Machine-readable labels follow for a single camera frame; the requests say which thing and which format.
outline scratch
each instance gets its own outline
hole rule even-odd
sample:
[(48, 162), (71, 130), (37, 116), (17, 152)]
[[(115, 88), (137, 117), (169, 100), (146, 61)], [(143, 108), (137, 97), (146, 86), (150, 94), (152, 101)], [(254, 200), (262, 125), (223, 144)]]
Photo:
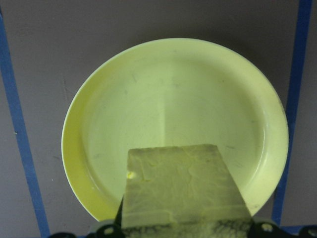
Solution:
[(69, 103), (69, 98), (68, 98), (68, 94), (67, 94), (67, 87), (66, 87), (66, 81), (65, 81), (65, 77), (64, 77), (63, 73), (61, 74), (61, 86), (63, 88), (64, 100)]
[(133, 81), (135, 82), (135, 83), (137, 83), (138, 81), (137, 81), (137, 79), (135, 78), (135, 74), (131, 74), (132, 75), (132, 78), (133, 78)]
[(235, 149), (236, 147), (230, 146), (230, 145), (226, 145), (227, 148), (229, 149)]
[(69, 90), (68, 88), (66, 88), (66, 91), (67, 91), (68, 93), (73, 94), (73, 95), (75, 95), (75, 94), (76, 94), (75, 92), (73, 92), (73, 91)]
[(244, 168), (245, 166), (242, 165), (241, 163), (239, 163), (238, 161), (235, 161), (234, 162), (235, 166), (238, 167), (238, 168)]

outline screw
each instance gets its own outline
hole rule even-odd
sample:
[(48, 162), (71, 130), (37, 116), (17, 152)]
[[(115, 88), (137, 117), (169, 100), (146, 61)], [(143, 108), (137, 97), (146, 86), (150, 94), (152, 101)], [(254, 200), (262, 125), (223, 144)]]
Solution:
[(105, 235), (110, 235), (110, 234), (112, 234), (113, 232), (114, 232), (113, 227), (108, 227), (108, 228), (104, 229), (104, 234), (105, 234)]
[(309, 229), (308, 234), (310, 234), (312, 237), (317, 237), (317, 230), (316, 229)]
[(265, 232), (270, 232), (270, 233), (273, 232), (273, 226), (271, 224), (269, 224), (269, 223), (263, 223), (261, 225), (261, 228)]

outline gray surface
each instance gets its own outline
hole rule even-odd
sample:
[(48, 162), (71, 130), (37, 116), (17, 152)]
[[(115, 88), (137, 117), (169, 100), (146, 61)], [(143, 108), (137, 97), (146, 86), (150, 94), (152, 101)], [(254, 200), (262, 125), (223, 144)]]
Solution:
[(0, 237), (38, 237), (1, 76), (0, 80)]
[[(269, 78), (286, 105), (298, 1), (0, 0), (0, 4), (51, 232), (72, 231), (84, 235), (94, 222), (67, 183), (61, 161), (60, 137), (75, 92), (90, 73), (114, 54), (141, 42), (166, 37), (192, 37), (216, 42), (252, 61)], [(312, 63), (306, 64), (306, 81), (315, 77), (313, 56), (308, 56)], [(312, 90), (309, 84), (307, 82), (308, 92)], [(308, 94), (304, 90), (305, 83), (301, 95)], [(5, 108), (5, 103), (1, 100), (1, 107)], [(314, 106), (302, 97), (299, 113), (305, 115), (303, 121), (310, 115), (308, 108)], [(1, 131), (10, 136), (11, 130), (5, 126), (10, 123), (9, 115), (7, 111), (4, 114), (6, 116), (0, 118)], [(315, 128), (314, 120), (310, 122), (309, 129)], [(298, 187), (301, 192), (309, 186), (310, 190), (315, 189), (312, 183), (307, 183), (313, 174), (301, 170), (306, 180), (301, 180), (303, 183), (297, 181), (297, 167), (302, 160), (309, 164), (316, 148), (312, 144), (301, 145), (306, 138), (305, 131), (311, 133), (312, 138), (314, 136), (305, 125), (302, 123), (302, 128), (298, 126), (296, 130), (300, 139), (297, 138), (294, 145), (294, 162), (288, 184), (288, 196), (292, 200), (285, 205), (284, 225), (316, 223), (316, 216), (311, 211), (305, 210), (306, 213), (303, 211), (299, 216), (301, 205), (305, 209), (307, 204), (299, 196), (294, 196)], [(14, 163), (17, 168), (22, 168), (18, 152), (13, 149), (16, 147), (14, 137), (6, 143), (3, 145), (11, 146), (13, 152), (8, 150), (4, 156), (6, 159), (16, 156)], [(22, 182), (22, 169), (14, 170), (14, 176), (21, 178), (14, 186), (20, 192), (27, 191), (25, 182)], [(1, 193), (0, 199), (13, 195)], [(291, 204), (297, 204), (297, 201), (301, 205), (294, 210)], [(15, 207), (13, 201), (7, 203), (6, 207)], [(259, 215), (270, 217), (271, 205), (272, 200)], [(0, 236), (20, 237), (22, 232), (25, 237), (38, 236), (35, 220), (29, 219), (34, 217), (34, 213), (30, 215), (29, 210), (26, 206), (21, 217), (28, 220), (29, 231), (34, 232), (26, 234), (24, 228), (17, 228), (7, 236), (21, 218), (17, 218), (14, 212), (5, 215), (1, 212), (0, 219), (5, 220), (6, 226), (0, 230)]]
[(313, 3), (282, 216), (285, 225), (317, 224), (317, 2)]

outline plate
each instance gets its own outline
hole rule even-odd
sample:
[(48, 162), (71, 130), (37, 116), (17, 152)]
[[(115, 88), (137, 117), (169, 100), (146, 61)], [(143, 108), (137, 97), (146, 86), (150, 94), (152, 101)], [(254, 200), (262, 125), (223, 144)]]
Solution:
[(91, 74), (66, 115), (62, 157), (73, 192), (100, 221), (116, 215), (129, 149), (195, 144), (218, 146), (253, 215), (285, 166), (285, 113), (241, 55), (171, 38), (127, 49)]

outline round plate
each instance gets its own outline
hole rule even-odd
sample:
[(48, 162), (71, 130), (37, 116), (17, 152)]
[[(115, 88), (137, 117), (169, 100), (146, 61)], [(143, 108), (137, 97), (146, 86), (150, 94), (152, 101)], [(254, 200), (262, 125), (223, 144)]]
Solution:
[(62, 155), (77, 198), (104, 220), (115, 217), (124, 194), (129, 149), (206, 143), (218, 146), (255, 214), (286, 161), (279, 97), (239, 54), (173, 38), (127, 49), (86, 80), (65, 119)]

